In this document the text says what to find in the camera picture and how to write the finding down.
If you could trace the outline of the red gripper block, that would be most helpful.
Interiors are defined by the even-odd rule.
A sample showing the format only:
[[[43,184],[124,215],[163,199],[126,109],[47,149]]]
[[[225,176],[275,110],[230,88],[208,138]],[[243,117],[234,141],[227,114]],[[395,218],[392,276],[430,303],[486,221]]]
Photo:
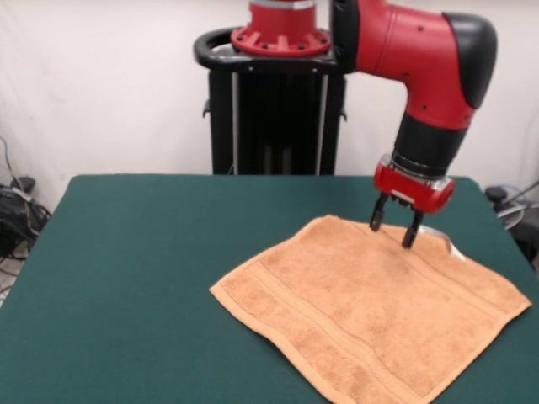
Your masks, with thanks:
[[[403,237],[403,248],[413,246],[424,214],[433,215],[442,210],[455,190],[455,182],[450,178],[434,182],[419,180],[384,162],[379,162],[376,166],[374,184],[381,193],[375,203],[370,220],[370,228],[373,231],[378,231],[382,225],[385,205],[389,197],[395,197],[414,209],[412,222]]]

